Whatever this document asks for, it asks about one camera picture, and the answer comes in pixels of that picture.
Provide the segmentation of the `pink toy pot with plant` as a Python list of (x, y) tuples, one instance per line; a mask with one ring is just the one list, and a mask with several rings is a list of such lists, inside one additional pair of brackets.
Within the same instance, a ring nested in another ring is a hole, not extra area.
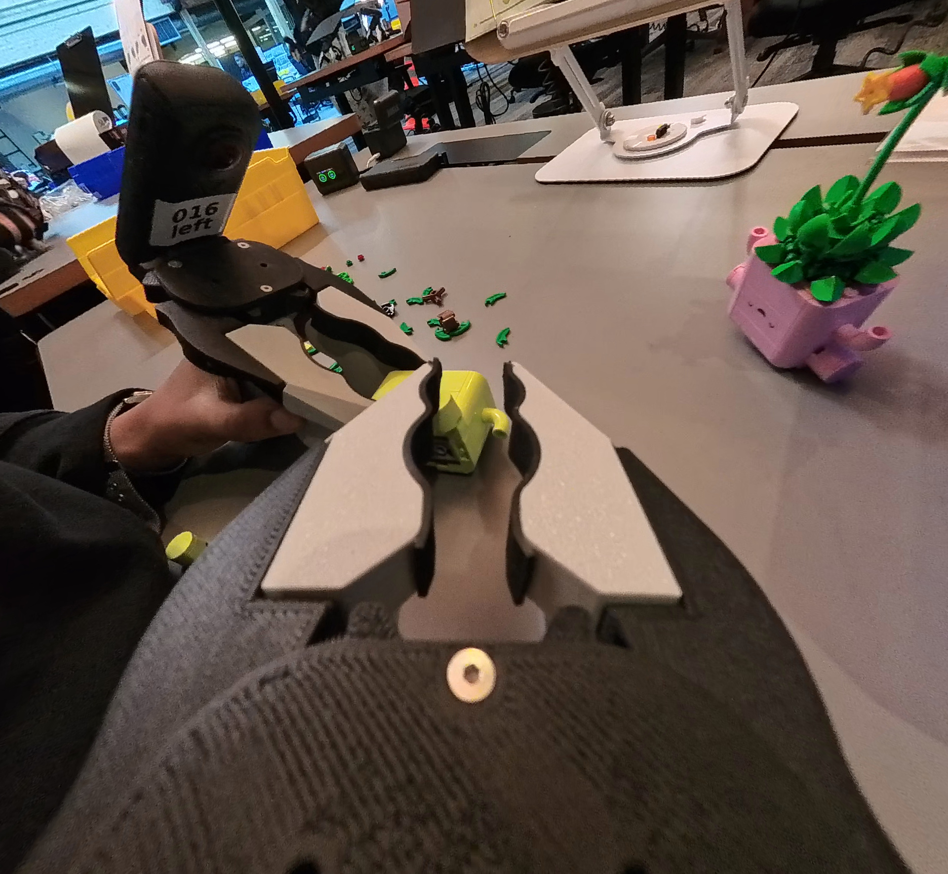
[(776, 369), (811, 370), (824, 383), (864, 364), (891, 330), (871, 316), (899, 284), (898, 267), (913, 251), (896, 245), (918, 222), (920, 205), (900, 207), (903, 188), (877, 182), (910, 126), (933, 98), (946, 93), (947, 58), (909, 51), (894, 69), (866, 75), (855, 101), (867, 114), (902, 114), (868, 173), (814, 186), (775, 219), (753, 228), (747, 256), (728, 275), (728, 315)]

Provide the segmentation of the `printed paper sheet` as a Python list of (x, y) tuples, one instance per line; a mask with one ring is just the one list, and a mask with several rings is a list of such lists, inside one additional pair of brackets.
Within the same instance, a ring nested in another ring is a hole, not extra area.
[(947, 118), (921, 114), (894, 148), (889, 162), (947, 162)]

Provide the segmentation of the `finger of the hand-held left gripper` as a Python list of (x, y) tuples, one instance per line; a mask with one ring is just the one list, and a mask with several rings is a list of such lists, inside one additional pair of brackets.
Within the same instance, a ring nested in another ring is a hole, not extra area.
[(416, 370), (432, 353), (377, 306), (350, 287), (325, 287), (313, 299), (305, 339), (336, 360), (344, 372)]
[(300, 337), (285, 326), (244, 325), (227, 333), (227, 339), (282, 382), (281, 405), (307, 421), (300, 431), (304, 441), (350, 432), (349, 422), (373, 406), (373, 394), (395, 372), (372, 358), (349, 355), (355, 361), (356, 385), (368, 390), (365, 396), (343, 374), (314, 362)]

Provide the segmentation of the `scattered green toy leaves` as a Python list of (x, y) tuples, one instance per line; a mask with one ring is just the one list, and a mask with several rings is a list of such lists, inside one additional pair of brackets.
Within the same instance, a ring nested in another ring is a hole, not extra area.
[[(473, 292), (468, 293), (458, 280), (450, 278), (442, 269), (436, 270), (434, 275), (424, 271), (420, 278), (416, 278), (398, 265), (373, 267), (366, 261), (359, 263), (355, 257), (339, 264), (326, 263), (317, 267), (340, 280), (344, 287), (360, 288), (403, 332), (411, 336), (416, 347), (453, 346), (470, 339), (471, 334), (484, 335), (488, 344), (500, 348), (509, 342), (511, 324), (505, 315), (509, 292), (504, 287), (476, 283)], [(439, 286), (446, 289), (443, 301), (425, 302), (425, 291)], [(454, 311), (458, 320), (469, 320), (471, 328), (467, 333), (444, 342), (433, 335), (428, 320), (446, 310)]]

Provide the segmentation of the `lime green toy pot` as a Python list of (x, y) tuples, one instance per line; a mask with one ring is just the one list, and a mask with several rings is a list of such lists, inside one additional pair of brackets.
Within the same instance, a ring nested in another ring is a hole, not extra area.
[(511, 419), (494, 401), (486, 378), (473, 370), (442, 370), (433, 417), (409, 432), (406, 464), (412, 477), (434, 472), (469, 476), (489, 437), (503, 439)]

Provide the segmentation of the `person's left hand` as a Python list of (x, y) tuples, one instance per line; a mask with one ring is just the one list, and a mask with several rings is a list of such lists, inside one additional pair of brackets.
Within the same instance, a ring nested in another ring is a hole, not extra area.
[(235, 382), (182, 361), (156, 390), (105, 430), (112, 460), (136, 472), (163, 472), (229, 442), (298, 432), (305, 421), (268, 397), (243, 401)]

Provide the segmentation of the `dark patterned cloth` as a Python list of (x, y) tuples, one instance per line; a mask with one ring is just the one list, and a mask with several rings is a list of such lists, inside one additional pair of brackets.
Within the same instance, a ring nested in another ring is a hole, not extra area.
[(43, 242), (47, 228), (39, 197), (30, 191), (26, 176), (1, 169), (2, 281), (48, 250)]

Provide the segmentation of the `yellow plastic bin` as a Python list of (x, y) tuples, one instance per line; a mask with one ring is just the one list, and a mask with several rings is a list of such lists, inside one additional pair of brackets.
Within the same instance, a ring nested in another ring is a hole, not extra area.
[[(71, 236), (67, 244), (102, 295), (128, 315), (155, 317), (141, 283), (117, 252), (116, 221), (112, 216)], [(224, 233), (232, 240), (254, 240), (280, 249), (317, 222), (289, 150), (260, 150), (251, 158)]]

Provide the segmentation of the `upright black device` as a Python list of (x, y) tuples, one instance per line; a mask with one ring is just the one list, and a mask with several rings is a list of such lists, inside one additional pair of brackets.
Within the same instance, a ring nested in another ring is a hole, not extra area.
[(400, 93), (390, 90), (384, 97), (374, 99), (373, 111), (375, 123), (364, 130), (364, 137), (373, 156), (387, 159), (407, 146)]

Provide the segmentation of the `wooden desk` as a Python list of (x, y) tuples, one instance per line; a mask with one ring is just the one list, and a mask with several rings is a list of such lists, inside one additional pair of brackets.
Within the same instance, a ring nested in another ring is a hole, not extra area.
[(283, 96), (309, 94), (318, 100), (336, 98), (364, 85), (384, 81), (395, 73), (396, 61), (410, 53), (410, 42), (398, 34), (348, 58), (326, 65), (285, 87)]

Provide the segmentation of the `blue plastic bin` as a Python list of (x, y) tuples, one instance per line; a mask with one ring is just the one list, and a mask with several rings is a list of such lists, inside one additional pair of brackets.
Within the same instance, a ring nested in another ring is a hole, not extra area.
[(120, 192), (125, 146), (68, 167), (76, 185), (85, 193), (105, 200)]

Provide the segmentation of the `white paper roll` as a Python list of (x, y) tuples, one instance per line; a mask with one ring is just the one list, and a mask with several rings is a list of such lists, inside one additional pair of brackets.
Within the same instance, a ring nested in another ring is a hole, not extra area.
[(112, 150), (110, 134), (113, 128), (111, 116), (93, 110), (58, 127), (53, 140), (68, 164), (77, 166)]

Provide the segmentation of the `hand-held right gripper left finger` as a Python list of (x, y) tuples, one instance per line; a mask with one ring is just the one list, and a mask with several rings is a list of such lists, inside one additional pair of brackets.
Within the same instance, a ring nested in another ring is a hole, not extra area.
[(409, 600), (433, 583), (433, 418), (443, 368), (424, 363), (338, 430), (265, 573), (273, 599)]

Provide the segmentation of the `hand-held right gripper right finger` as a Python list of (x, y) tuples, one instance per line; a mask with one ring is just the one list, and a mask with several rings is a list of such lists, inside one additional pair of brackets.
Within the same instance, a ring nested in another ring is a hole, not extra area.
[(677, 604), (681, 586), (610, 438), (518, 362), (504, 365), (516, 604)]

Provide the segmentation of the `flat black box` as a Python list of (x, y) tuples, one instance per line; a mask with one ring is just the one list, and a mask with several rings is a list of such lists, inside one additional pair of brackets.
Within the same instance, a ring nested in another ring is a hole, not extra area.
[(436, 144), (412, 157), (378, 161), (372, 167), (365, 169), (359, 180), (368, 192), (393, 189), (427, 181), (447, 165), (445, 147)]

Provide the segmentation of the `black charger with green lights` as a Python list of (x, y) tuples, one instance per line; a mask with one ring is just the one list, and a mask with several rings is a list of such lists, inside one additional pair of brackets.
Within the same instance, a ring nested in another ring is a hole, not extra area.
[(306, 157), (303, 174), (321, 196), (329, 196), (360, 184), (361, 172), (348, 144), (340, 142)]

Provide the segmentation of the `person's left forearm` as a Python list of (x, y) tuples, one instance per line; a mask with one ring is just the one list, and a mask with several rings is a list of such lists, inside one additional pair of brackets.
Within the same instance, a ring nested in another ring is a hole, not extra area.
[(146, 473), (103, 457), (107, 416), (131, 392), (71, 413), (2, 414), (3, 589), (132, 568), (173, 581), (158, 534), (185, 462)]

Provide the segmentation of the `white book stand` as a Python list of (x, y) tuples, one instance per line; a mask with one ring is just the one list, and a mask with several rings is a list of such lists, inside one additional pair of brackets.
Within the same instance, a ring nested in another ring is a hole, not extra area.
[[(721, 4), (730, 56), (733, 94), (713, 107), (623, 119), (597, 96), (571, 46), (585, 40), (648, 27)], [(749, 85), (741, 0), (558, 0), (534, 5), (498, 21), (496, 30), (466, 40), (484, 63), (547, 53), (578, 98), (592, 126), (537, 173), (542, 184), (705, 181), (752, 169), (794, 120), (798, 106), (770, 102), (746, 109)], [(646, 142), (670, 123), (668, 136)]]

